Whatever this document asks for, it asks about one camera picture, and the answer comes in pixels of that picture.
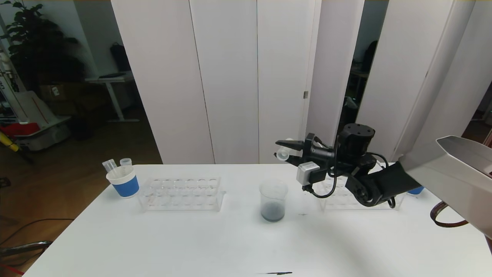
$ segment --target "dark liquid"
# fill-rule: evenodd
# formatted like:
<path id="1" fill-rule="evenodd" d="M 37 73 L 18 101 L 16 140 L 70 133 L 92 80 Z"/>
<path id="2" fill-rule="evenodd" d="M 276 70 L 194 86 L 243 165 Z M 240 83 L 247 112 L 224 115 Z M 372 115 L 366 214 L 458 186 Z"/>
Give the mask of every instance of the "dark liquid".
<path id="1" fill-rule="evenodd" d="M 285 207 L 277 202 L 266 202 L 261 207 L 261 216 L 270 222 L 277 222 L 285 215 Z"/>

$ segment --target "desk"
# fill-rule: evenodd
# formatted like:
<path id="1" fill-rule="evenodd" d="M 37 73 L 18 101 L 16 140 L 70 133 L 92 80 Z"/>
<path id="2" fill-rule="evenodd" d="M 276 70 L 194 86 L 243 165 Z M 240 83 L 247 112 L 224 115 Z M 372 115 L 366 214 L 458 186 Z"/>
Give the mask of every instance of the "desk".
<path id="1" fill-rule="evenodd" d="M 492 256 L 473 226 L 436 226 L 429 191 L 400 210 L 318 210 L 292 165 L 136 165 L 138 181 L 220 176 L 220 212 L 142 212 L 138 199 L 104 190 L 31 266 L 25 277 L 492 276 Z M 259 183 L 289 185 L 285 217 L 262 219 Z M 442 220 L 456 220 L 452 210 Z"/>
<path id="2" fill-rule="evenodd" d="M 108 122 L 138 122 L 138 119 L 125 119 L 123 116 L 122 109 L 120 108 L 120 104 L 118 103 L 118 99 L 116 98 L 115 91 L 113 89 L 112 83 L 125 83 L 128 81 L 133 81 L 135 78 L 131 71 L 125 72 L 125 75 L 113 78 L 86 78 L 86 82 L 93 84 L 105 84 L 108 89 L 109 96 L 111 97 L 111 102 L 113 103 L 113 107 L 115 108 L 116 114 L 118 115 L 117 120 L 108 120 Z"/>

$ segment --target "blue and white cup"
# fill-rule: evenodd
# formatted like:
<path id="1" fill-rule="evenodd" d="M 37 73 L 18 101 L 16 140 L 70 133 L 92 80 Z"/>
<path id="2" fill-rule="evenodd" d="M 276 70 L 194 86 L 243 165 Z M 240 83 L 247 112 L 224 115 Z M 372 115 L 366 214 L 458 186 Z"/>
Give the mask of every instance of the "blue and white cup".
<path id="1" fill-rule="evenodd" d="M 123 177 L 114 178 L 115 174 L 113 171 L 118 173 L 116 174 L 117 176 L 121 176 L 121 173 L 125 174 Z M 128 170 L 127 168 L 123 169 L 122 167 L 117 167 L 106 174 L 106 179 L 108 179 L 118 194 L 123 198 L 133 197 L 138 192 L 139 186 L 137 176 L 135 175 L 133 168 Z"/>
<path id="2" fill-rule="evenodd" d="M 407 191 L 411 195 L 419 195 L 424 190 L 423 186 Z"/>

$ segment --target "glass beaker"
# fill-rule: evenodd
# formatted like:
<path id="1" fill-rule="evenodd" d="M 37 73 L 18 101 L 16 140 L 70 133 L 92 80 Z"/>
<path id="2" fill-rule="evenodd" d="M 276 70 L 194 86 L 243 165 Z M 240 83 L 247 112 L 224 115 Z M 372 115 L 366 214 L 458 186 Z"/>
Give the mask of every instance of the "glass beaker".
<path id="1" fill-rule="evenodd" d="M 261 183 L 260 212 L 265 220 L 277 222 L 284 217 L 287 192 L 287 184 L 280 180 L 271 179 Z"/>

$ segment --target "potted plant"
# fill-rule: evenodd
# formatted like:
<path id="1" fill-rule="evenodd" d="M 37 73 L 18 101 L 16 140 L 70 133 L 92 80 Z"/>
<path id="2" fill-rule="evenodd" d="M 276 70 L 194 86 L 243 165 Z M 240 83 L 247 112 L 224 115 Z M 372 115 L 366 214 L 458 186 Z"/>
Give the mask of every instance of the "potted plant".
<path id="1" fill-rule="evenodd" d="M 14 22 L 7 25 L 10 60 L 28 90 L 39 90 L 39 85 L 52 81 L 78 82 L 84 77 L 84 64 L 69 54 L 70 46 L 78 44 L 73 37 L 66 37 L 58 25 L 45 19 L 42 4 L 27 8 L 23 2 L 5 1 L 19 11 Z"/>

